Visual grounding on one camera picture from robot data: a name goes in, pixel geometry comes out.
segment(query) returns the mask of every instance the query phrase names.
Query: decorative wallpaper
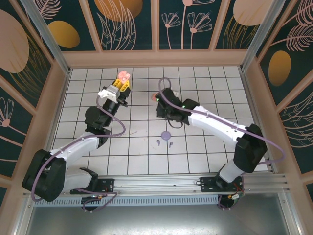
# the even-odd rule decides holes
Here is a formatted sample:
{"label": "decorative wallpaper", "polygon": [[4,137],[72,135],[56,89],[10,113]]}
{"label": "decorative wallpaper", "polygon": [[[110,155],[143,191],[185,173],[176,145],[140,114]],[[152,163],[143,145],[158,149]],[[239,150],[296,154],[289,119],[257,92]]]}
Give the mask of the decorative wallpaper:
{"label": "decorative wallpaper", "polygon": [[6,188],[0,187],[0,208],[4,200],[5,193],[6,193]]}
{"label": "decorative wallpaper", "polygon": [[0,88],[0,175],[11,177],[33,116]]}
{"label": "decorative wallpaper", "polygon": [[247,49],[272,0],[231,0],[216,49]]}
{"label": "decorative wallpaper", "polygon": [[313,69],[313,5],[299,0],[260,62],[277,104]]}
{"label": "decorative wallpaper", "polygon": [[95,50],[78,0],[34,0],[34,3],[61,51]]}
{"label": "decorative wallpaper", "polygon": [[103,50],[151,50],[150,0],[88,0]]}
{"label": "decorative wallpaper", "polygon": [[221,1],[159,2],[159,49],[209,48]]}
{"label": "decorative wallpaper", "polygon": [[313,83],[280,112],[302,174],[313,170]]}
{"label": "decorative wallpaper", "polygon": [[51,64],[8,1],[0,22],[0,75],[36,107]]}
{"label": "decorative wallpaper", "polygon": [[280,18],[281,18],[282,15],[284,14],[284,12],[285,12],[287,6],[289,5],[289,3],[290,3],[290,0],[286,0],[286,1],[285,1],[283,8],[281,9],[281,11],[280,11],[279,14],[278,14],[278,17],[276,18],[274,24],[272,25],[271,29],[269,30],[269,32],[268,32],[266,38],[264,39],[263,43],[261,44],[261,46],[260,46],[260,48],[259,48],[259,50],[256,52],[256,56],[257,56],[257,57],[259,57],[259,54],[260,54],[261,51],[263,50],[263,48],[264,48],[264,46],[265,46],[265,44],[266,44],[266,42],[267,42],[269,36],[272,34],[273,30],[274,30],[275,27],[277,26],[277,23],[279,22]]}

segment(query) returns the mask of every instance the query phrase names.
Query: cable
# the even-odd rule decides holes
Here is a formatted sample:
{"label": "cable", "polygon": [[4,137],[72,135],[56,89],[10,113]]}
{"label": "cable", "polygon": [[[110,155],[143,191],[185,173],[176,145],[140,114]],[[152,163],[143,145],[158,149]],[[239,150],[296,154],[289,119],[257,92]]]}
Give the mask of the cable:
{"label": "cable", "polygon": [[177,106],[177,105],[171,103],[171,102],[165,97],[165,95],[164,95],[163,92],[162,92],[161,82],[162,82],[163,80],[167,80],[167,81],[169,82],[169,84],[170,84],[170,87],[169,87],[169,88],[172,87],[172,83],[171,83],[170,79],[167,78],[167,77],[161,78],[161,79],[159,80],[159,82],[158,82],[159,93],[161,94],[161,96],[162,96],[162,98],[165,100],[165,102],[168,103],[170,106],[172,106],[172,107],[174,107],[174,108],[176,108],[176,109],[185,111],[185,112],[190,112],[190,113],[195,113],[195,114],[201,114],[201,115],[205,115],[205,116],[207,116],[207,117],[210,117],[210,118],[212,118],[212,119],[214,119],[214,120],[216,120],[216,121],[219,121],[220,123],[222,123],[222,124],[224,124],[224,125],[226,125],[226,126],[229,126],[229,127],[232,128],[232,129],[236,129],[237,131],[243,132],[243,133],[245,133],[245,134],[247,134],[247,135],[250,135],[250,136],[253,136],[253,137],[255,137],[255,138],[258,138],[258,139],[260,139],[260,140],[262,140],[262,141],[265,141],[265,142],[267,142],[267,143],[273,145],[274,147],[278,148],[278,149],[282,152],[282,157],[280,157],[279,159],[264,161],[264,162],[259,163],[258,165],[261,165],[261,164],[268,164],[268,163],[275,163],[275,162],[279,162],[279,161],[282,161],[282,160],[285,159],[286,154],[285,154],[284,150],[283,150],[280,146],[278,146],[277,144],[275,144],[274,142],[272,142],[272,141],[270,141],[270,140],[268,140],[268,139],[265,139],[265,138],[262,137],[262,136],[259,136],[259,135],[256,135],[256,134],[252,133],[252,132],[249,132],[249,131],[247,131],[247,130],[238,128],[236,125],[229,124],[228,122],[225,122],[224,120],[222,120],[222,119],[220,119],[220,118],[218,118],[218,117],[215,117],[215,116],[213,116],[213,115],[210,115],[210,114],[208,114],[208,113],[201,112],[201,111],[198,111],[198,110],[185,109],[185,108],[182,108],[182,107],[180,107],[180,106]]}
{"label": "cable", "polygon": [[[91,191],[88,191],[88,190],[84,190],[82,188],[77,188],[78,191],[80,192],[85,192],[85,193],[90,193],[90,194],[97,194],[97,195],[102,195],[102,196],[107,196],[107,195],[111,195],[111,194],[114,194],[114,196],[112,198],[110,198],[109,201],[107,201],[104,205],[100,206],[100,207],[97,207],[96,209],[90,211],[90,213],[92,212],[96,212],[96,211],[99,211],[101,209],[103,209],[104,207],[107,206],[107,204],[109,204],[111,201],[113,201],[114,198],[116,198],[117,196],[117,192],[91,192]],[[88,202],[93,202],[93,201],[99,201],[101,199],[90,199],[90,200],[87,200],[86,202],[84,202],[83,204],[83,209],[85,212],[87,212],[87,209],[85,208],[85,205],[88,203]]]}
{"label": "cable", "polygon": [[237,188],[237,192],[238,192],[238,190],[240,190],[242,193],[244,193],[244,191],[243,191],[243,190],[241,190],[241,189],[237,186],[237,184],[236,184],[236,183],[233,183],[233,185]]}
{"label": "cable", "polygon": [[168,124],[169,124],[172,128],[174,128],[174,129],[180,129],[180,128],[182,128],[182,126],[183,126],[182,122],[181,122],[181,126],[180,126],[180,127],[174,127],[174,126],[172,126],[169,119],[167,119],[167,122],[168,122]]}
{"label": "cable", "polygon": [[[38,183],[38,180],[39,180],[39,177],[40,175],[42,174],[42,172],[44,171],[45,167],[49,164],[49,162],[54,159],[56,156],[58,156],[60,153],[63,153],[64,150],[70,148],[71,146],[73,146],[74,144],[80,142],[80,141],[84,141],[86,139],[90,139],[90,138],[94,138],[94,137],[118,137],[118,136],[121,136],[125,133],[126,131],[126,127],[125,125],[118,119],[116,118],[114,115],[110,114],[108,111],[104,110],[100,104],[99,104],[99,98],[100,96],[97,97],[97,100],[96,100],[96,103],[97,103],[97,107],[103,112],[105,113],[106,115],[108,115],[109,117],[113,118],[114,120],[116,120],[119,124],[121,124],[121,126],[123,127],[123,131],[121,133],[118,133],[118,134],[109,134],[109,135],[89,135],[89,136],[85,136],[85,137],[82,137],[82,138],[79,138],[79,139],[76,139],[75,141],[69,143],[68,145],[66,145],[65,147],[62,148],[62,150],[59,150],[58,152],[56,152],[55,154],[53,154],[50,158],[47,159],[47,161],[43,164],[43,166],[40,168],[40,170],[38,171],[38,174],[36,175],[36,178],[34,180],[34,183],[33,183],[33,187],[31,189],[31,198],[33,199],[34,202],[39,202],[42,200],[42,198],[36,198],[35,197],[35,188],[36,188],[36,185]],[[98,192],[89,192],[91,194],[102,194],[104,195],[104,193],[98,193]]]}

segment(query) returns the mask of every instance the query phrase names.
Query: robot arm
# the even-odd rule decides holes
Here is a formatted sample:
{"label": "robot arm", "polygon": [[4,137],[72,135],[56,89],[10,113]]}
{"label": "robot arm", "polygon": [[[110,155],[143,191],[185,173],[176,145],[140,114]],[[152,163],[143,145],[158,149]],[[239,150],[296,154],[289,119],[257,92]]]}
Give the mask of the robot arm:
{"label": "robot arm", "polygon": [[233,129],[211,118],[210,116],[214,116],[226,123],[235,125],[238,128],[246,129],[249,132],[262,136],[261,130],[258,126],[251,124],[249,127],[245,127],[243,125],[230,122],[218,115],[209,112],[203,106],[190,99],[181,102],[180,99],[169,88],[165,88],[162,92],[165,97],[176,106],[194,111],[202,111],[208,115],[205,116],[198,113],[178,110],[165,102],[161,94],[158,93],[156,95],[156,98],[158,99],[156,114],[159,118],[166,118],[169,121],[174,120],[176,122],[185,123],[187,125],[207,130],[208,132],[225,141],[230,146],[234,147],[234,159],[225,164],[215,177],[215,183],[217,186],[219,186],[220,189],[226,188],[227,185],[232,183],[238,176],[241,176],[244,173],[252,173],[255,170],[261,158],[267,151],[265,142],[250,135],[244,134],[243,132],[237,131],[236,129]]}
{"label": "robot arm", "polygon": [[[108,87],[103,87],[103,90],[98,93],[101,98],[107,98],[102,108],[114,116],[120,106],[127,107],[126,98],[128,98],[130,91],[130,83],[127,79],[117,79]],[[106,127],[110,125],[112,118],[97,107],[89,107],[86,110],[85,117],[85,132],[68,143],[67,145],[70,145],[70,147],[64,151],[62,151],[63,146],[50,151],[41,149],[35,153],[24,177],[23,188],[31,191],[35,178],[45,161],[53,154],[61,151],[40,175],[35,187],[35,194],[51,202],[63,191],[75,188],[95,191],[98,185],[98,175],[89,169],[71,169],[71,166],[82,156],[106,143],[108,137],[98,137],[96,135],[110,134]]]}

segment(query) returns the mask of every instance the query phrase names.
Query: black plastic cover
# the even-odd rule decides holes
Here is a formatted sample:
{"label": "black plastic cover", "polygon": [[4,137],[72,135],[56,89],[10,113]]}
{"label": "black plastic cover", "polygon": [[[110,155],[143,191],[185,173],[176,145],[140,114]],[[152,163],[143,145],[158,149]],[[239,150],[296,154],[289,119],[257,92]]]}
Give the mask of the black plastic cover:
{"label": "black plastic cover", "polygon": [[[246,127],[246,130],[263,136],[261,129],[255,124]],[[237,138],[237,141],[234,163],[240,170],[246,173],[252,173],[268,148],[264,141],[247,134],[244,134],[241,138]]]}
{"label": "black plastic cover", "polygon": [[[22,182],[24,189],[31,191],[36,175],[44,162],[50,157],[50,152],[43,149],[37,151],[31,161]],[[63,158],[54,158],[40,175],[35,188],[35,194],[48,202],[55,200],[63,190],[66,172],[66,162]]]}

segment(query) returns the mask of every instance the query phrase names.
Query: black grid line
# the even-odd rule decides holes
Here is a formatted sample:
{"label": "black grid line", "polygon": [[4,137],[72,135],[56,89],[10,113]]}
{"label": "black grid line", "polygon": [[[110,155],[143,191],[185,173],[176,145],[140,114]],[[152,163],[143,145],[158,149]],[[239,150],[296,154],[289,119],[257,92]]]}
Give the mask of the black grid line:
{"label": "black grid line", "polygon": [[[198,100],[200,100],[200,99],[199,99],[199,94],[198,94],[198,86],[197,86],[197,80],[196,80],[195,68],[194,68],[194,67],[192,67],[192,68],[193,68],[193,70],[194,70],[195,83],[196,83],[196,89],[197,89],[197,96],[198,96]],[[209,172],[210,172],[210,166],[209,166],[209,159],[208,159],[208,157],[207,157],[207,148],[206,148],[206,141],[205,141],[205,134],[204,134],[204,130],[202,130],[202,132],[203,132],[203,139],[204,139],[204,147],[205,147],[205,151],[206,151],[207,167],[208,167]]]}
{"label": "black grid line", "polygon": [[[118,69],[116,69],[116,75],[115,77],[117,78],[118,74]],[[100,86],[102,84],[102,80],[107,80],[107,79],[102,79],[102,75],[103,75],[103,69],[102,69],[102,73],[101,73],[101,81],[100,81]],[[113,121],[111,122],[111,133],[113,130]],[[110,160],[110,150],[111,150],[111,138],[110,138],[110,145],[109,145],[109,152],[108,152],[108,164],[107,164],[107,175],[108,175],[108,171],[109,171],[109,160]]]}
{"label": "black grid line", "polygon": [[[180,97],[181,97],[181,101],[183,102],[182,100],[182,92],[181,92],[181,84],[180,84],[180,72],[179,72],[179,69],[178,69],[178,75],[179,75],[179,87],[180,87]],[[183,125],[183,128],[185,130],[185,142],[186,142],[186,155],[187,155],[187,163],[188,163],[188,173],[190,173],[190,167],[189,167],[189,157],[188,157],[188,145],[187,145],[187,137],[186,137],[186,126]]]}
{"label": "black grid line", "polygon": [[149,99],[151,99],[152,97],[149,97],[149,79],[148,78],[147,78],[147,91],[148,91],[148,102],[147,102],[147,104],[148,104],[148,107],[147,107],[147,119],[148,119],[148,126],[147,126],[147,134],[148,134],[148,136],[147,136],[147,143],[148,143],[147,162],[148,162],[148,164],[147,164],[147,168],[148,169],[147,169],[147,174],[149,174]]}
{"label": "black grid line", "polygon": [[[103,84],[103,81],[110,81],[110,83],[111,83],[111,80],[110,79],[102,79],[102,76],[103,76],[103,70],[102,70],[102,72],[101,72],[101,79],[100,79],[100,85],[99,85],[99,88],[101,88],[101,85]],[[215,98],[215,94],[214,94],[214,88],[213,88],[213,84],[212,84],[212,80],[210,80],[210,82],[211,82],[211,86],[212,86],[212,88],[211,89],[205,89],[205,90],[201,90],[201,87],[197,87],[197,78],[196,78],[196,75],[195,75],[195,69],[193,68],[193,72],[194,72],[194,80],[195,80],[195,83],[196,83],[196,89],[195,90],[184,90],[184,92],[197,92],[197,98],[199,99],[199,93],[198,93],[198,91],[213,91],[213,95],[214,95],[214,101],[215,101],[215,103],[210,103],[210,102],[208,102],[208,103],[203,103],[203,104],[201,104],[201,105],[205,105],[205,104],[211,104],[211,105],[215,105],[215,107],[216,107],[216,109],[217,109],[217,114],[219,114],[219,111],[218,111],[218,104],[216,103],[216,98]],[[147,68],[147,73],[148,73],[148,78],[136,78],[136,80],[137,79],[146,79],[147,80],[147,90],[148,90],[148,94],[150,93],[153,93],[154,91],[153,90],[155,90],[154,88],[153,89],[151,89],[151,91],[149,91],[149,80],[153,80],[153,79],[155,79],[155,80],[158,80],[159,78],[149,78],[149,69]],[[81,98],[81,101],[80,101],[80,106],[67,106],[67,107],[76,107],[76,108],[79,108],[78,109],[78,116],[79,116],[79,112],[81,111],[81,108],[83,108],[83,107],[89,107],[89,106],[81,106],[81,104],[82,104],[82,101],[83,101],[83,94],[89,94],[89,93],[94,93],[95,95],[96,95],[96,92],[84,92],[84,90],[85,90],[85,84],[86,84],[86,80],[87,80],[87,74],[88,74],[88,70],[87,70],[87,72],[86,72],[86,76],[85,76],[85,80],[80,80],[80,81],[84,81],[84,87],[83,87],[83,91],[81,92],[81,93],[74,93],[74,94],[81,94],[82,96],[80,97]],[[173,78],[173,79],[178,79],[179,80],[179,87],[180,87],[180,91],[178,91],[179,93],[180,93],[180,95],[181,95],[181,83],[182,83],[182,81],[181,81],[181,78],[180,78],[180,74],[178,75],[178,78]],[[89,80],[88,79],[88,81],[93,81],[93,80],[96,80],[96,81],[99,81],[99,79],[91,79],[91,80]],[[223,89],[223,90],[219,90],[219,91],[228,91],[229,92],[229,95],[230,95],[230,97],[231,97],[231,93],[230,93],[230,91],[231,90],[244,90],[244,89],[230,89],[230,87],[229,87],[229,83],[228,83],[228,80],[226,79],[226,82],[227,82],[227,86],[228,86],[228,89]],[[127,158],[127,174],[129,174],[129,156],[137,156],[137,155],[147,155],[148,157],[147,157],[147,168],[148,168],[148,174],[149,174],[149,156],[154,156],[154,155],[166,155],[167,156],[167,164],[168,164],[168,173],[170,172],[169,171],[169,156],[170,155],[181,155],[182,153],[171,153],[171,154],[169,154],[169,149],[168,149],[168,144],[167,144],[167,146],[166,146],[166,154],[151,154],[150,152],[149,152],[149,143],[151,142],[151,140],[149,140],[149,138],[150,137],[152,137],[152,138],[155,138],[155,137],[160,137],[160,136],[149,136],[149,133],[150,133],[150,131],[149,131],[149,121],[151,121],[151,120],[160,120],[160,119],[157,119],[157,118],[154,118],[154,117],[149,117],[149,106],[151,106],[151,107],[153,107],[153,108],[156,108],[157,107],[157,104],[149,104],[149,99],[151,98],[151,97],[147,97],[148,98],[148,102],[147,102],[147,104],[144,104],[144,105],[136,105],[136,104],[134,104],[133,105],[133,102],[132,102],[132,94],[134,93],[137,93],[137,92],[147,92],[147,91],[131,91],[131,95],[130,95],[130,98],[131,98],[131,101],[130,101],[130,117],[129,117],[129,120],[130,120],[130,127],[129,127],[129,135],[130,135],[130,133],[131,133],[131,121],[132,121],[132,117],[131,117],[131,109],[132,109],[132,106],[147,106],[147,108],[148,108],[148,115],[147,115],[147,118],[141,118],[141,121],[147,121],[148,122],[148,136],[145,136],[145,134],[142,134],[142,135],[138,135],[138,136],[129,136],[129,137],[120,137],[120,138],[129,138],[128,139],[128,143],[129,143],[129,146],[128,146],[128,158]],[[64,108],[64,103],[65,103],[65,99],[64,99],[64,101],[63,101],[63,105],[62,105],[62,110],[61,110],[61,114],[60,114],[60,117],[59,117],[59,121],[58,121],[58,126],[57,126],[57,129],[59,128],[59,123],[60,122],[64,122],[64,123],[71,123],[71,122],[74,122],[74,121],[61,121],[61,115],[62,115],[62,111],[63,111],[63,108]],[[238,122],[238,118],[237,118],[237,115],[236,115],[236,112],[235,112],[235,108],[234,108],[234,103],[233,103],[233,100],[232,100],[232,97],[231,97],[231,102],[228,102],[228,103],[219,103],[219,104],[232,104],[232,107],[233,107],[233,110],[234,110],[234,118],[233,119],[236,119],[236,121]],[[75,136],[75,132],[76,132],[76,129],[77,129],[77,124],[78,124],[78,116],[77,116],[77,120],[76,120],[76,124],[75,124],[75,129],[74,129],[74,136]],[[165,128],[166,128],[166,130],[168,130],[168,123],[167,122],[165,122]],[[209,169],[210,169],[210,165],[209,165],[209,158],[208,158],[208,156],[210,155],[210,154],[221,154],[221,153],[223,153],[223,154],[226,154],[226,161],[228,161],[228,156],[227,156],[227,153],[233,153],[234,151],[233,150],[230,150],[230,151],[227,151],[226,150],[226,147],[225,147],[225,142],[224,142],[224,149],[225,149],[225,152],[217,152],[217,153],[207,153],[207,151],[208,151],[208,149],[207,149],[207,146],[206,146],[206,140],[205,140],[205,136],[211,136],[210,134],[205,134],[205,132],[204,131],[202,131],[203,132],[203,134],[201,134],[201,135],[188,135],[187,133],[186,133],[186,127],[184,126],[184,131],[185,131],[185,133],[184,133],[184,135],[179,135],[179,133],[177,134],[177,135],[173,135],[173,137],[174,136],[177,136],[177,137],[179,137],[179,136],[181,136],[181,137],[183,137],[183,136],[185,136],[185,144],[186,144],[186,154],[187,154],[187,163],[188,163],[188,172],[190,173],[190,168],[189,168],[189,155],[190,154],[206,154],[207,155],[207,161],[208,161],[208,167],[209,167]],[[72,138],[56,138],[56,134],[57,134],[57,130],[56,130],[56,133],[55,133],[55,138],[54,138],[54,140],[53,140],[53,145],[55,144],[55,141],[56,141],[56,139],[68,139],[69,141],[72,141],[73,139]],[[202,151],[205,151],[204,153],[188,153],[188,145],[187,145],[187,136],[203,136],[204,137],[204,144],[205,144],[205,149],[203,148],[203,150]],[[131,139],[130,138],[138,138],[138,137],[147,137],[148,138],[148,141],[147,141],[147,154],[130,154],[130,141],[131,141]],[[107,175],[109,175],[108,174],[108,171],[109,171],[109,161],[110,161],[110,157],[111,156],[125,156],[126,154],[114,154],[114,155],[111,155],[110,154],[110,152],[111,152],[111,139],[109,140],[110,142],[109,143],[106,143],[106,144],[109,144],[109,153],[108,154],[103,154],[102,156],[107,156],[108,157],[108,160],[107,160],[107,166],[106,166],[106,168],[107,168]],[[88,155],[88,165],[87,165],[87,167],[89,167],[89,162],[90,162],[90,153],[89,153],[89,155]]]}
{"label": "black grid line", "polygon": [[[214,88],[213,88],[212,79],[210,79],[210,81],[211,81],[211,86],[212,86],[212,90],[213,90]],[[217,103],[216,103],[216,99],[215,99],[214,90],[213,90],[213,96],[214,96],[214,101],[215,101],[216,112],[217,112],[217,115],[219,115],[219,110],[218,110],[218,108],[217,108]],[[206,153],[206,157],[207,157],[207,163],[208,163],[208,165],[209,165],[209,172],[211,172],[208,153]]]}
{"label": "black grid line", "polygon": [[[167,121],[165,121],[165,131],[167,131]],[[167,170],[168,170],[168,174],[169,174],[170,173],[170,161],[169,161],[169,157],[168,157],[169,154],[168,154],[168,144],[167,144],[167,141],[166,141],[166,152],[167,152]]]}
{"label": "black grid line", "polygon": [[[132,122],[132,102],[133,102],[133,92],[130,93],[131,95],[131,105],[130,105],[130,110],[129,110],[129,136],[131,136],[131,122]],[[131,138],[128,139],[128,156],[127,156],[127,175],[128,175],[128,168],[129,168],[129,150],[130,150],[130,145],[131,145]]]}

